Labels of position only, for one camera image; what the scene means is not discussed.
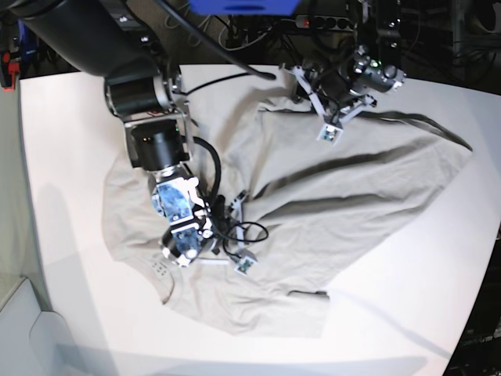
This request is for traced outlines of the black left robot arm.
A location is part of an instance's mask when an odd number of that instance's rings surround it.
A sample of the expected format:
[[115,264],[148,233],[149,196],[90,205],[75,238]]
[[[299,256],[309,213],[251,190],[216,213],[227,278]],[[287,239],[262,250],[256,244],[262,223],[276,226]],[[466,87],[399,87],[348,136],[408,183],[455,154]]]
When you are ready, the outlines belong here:
[[351,33],[329,51],[330,64],[313,81],[313,88],[338,104],[375,91],[402,86],[401,9],[399,1],[347,1]]

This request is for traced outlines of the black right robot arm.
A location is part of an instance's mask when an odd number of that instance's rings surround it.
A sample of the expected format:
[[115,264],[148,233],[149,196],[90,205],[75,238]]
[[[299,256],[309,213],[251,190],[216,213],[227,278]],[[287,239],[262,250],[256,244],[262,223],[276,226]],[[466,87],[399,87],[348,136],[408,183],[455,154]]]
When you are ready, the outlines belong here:
[[68,63],[104,80],[110,113],[124,125],[129,161],[150,177],[155,211],[168,221],[164,257],[187,267],[218,244],[211,207],[220,179],[200,188],[188,163],[203,147],[216,170],[213,146],[190,131],[180,70],[134,42],[100,1],[4,1],[10,11]]

